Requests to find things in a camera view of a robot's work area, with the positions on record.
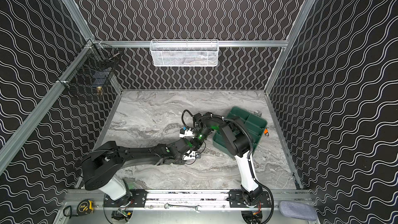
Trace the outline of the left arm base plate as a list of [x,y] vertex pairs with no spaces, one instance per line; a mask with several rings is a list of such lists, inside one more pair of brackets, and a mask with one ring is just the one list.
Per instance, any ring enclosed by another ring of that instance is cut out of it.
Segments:
[[112,200],[106,195],[104,198],[104,207],[126,208],[126,207],[144,207],[147,201],[148,191],[143,189],[130,190],[125,196],[118,200]]

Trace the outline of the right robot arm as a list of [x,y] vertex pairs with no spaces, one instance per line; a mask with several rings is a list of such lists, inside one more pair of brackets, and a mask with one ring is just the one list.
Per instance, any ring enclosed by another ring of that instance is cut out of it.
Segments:
[[179,136],[186,138],[192,144],[193,150],[198,150],[209,134],[219,132],[228,152],[235,158],[241,177],[243,203],[255,206],[260,202],[263,186],[258,181],[252,155],[254,153],[253,139],[244,123],[238,118],[227,118],[213,113],[191,115],[192,126],[188,126],[181,115],[183,127]]

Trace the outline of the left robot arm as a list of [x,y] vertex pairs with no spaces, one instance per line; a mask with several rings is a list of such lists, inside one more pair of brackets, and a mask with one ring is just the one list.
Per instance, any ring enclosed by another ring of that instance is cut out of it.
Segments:
[[144,148],[118,146],[115,141],[106,142],[81,159],[85,189],[93,191],[104,187],[123,167],[185,164],[183,157],[198,151],[202,144],[203,141],[192,137]]

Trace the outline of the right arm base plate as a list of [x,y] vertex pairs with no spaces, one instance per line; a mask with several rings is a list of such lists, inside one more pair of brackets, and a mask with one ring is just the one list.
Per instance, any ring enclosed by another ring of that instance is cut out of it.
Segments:
[[230,190],[226,200],[231,208],[267,208],[272,206],[268,192],[262,192],[253,199],[242,190]]

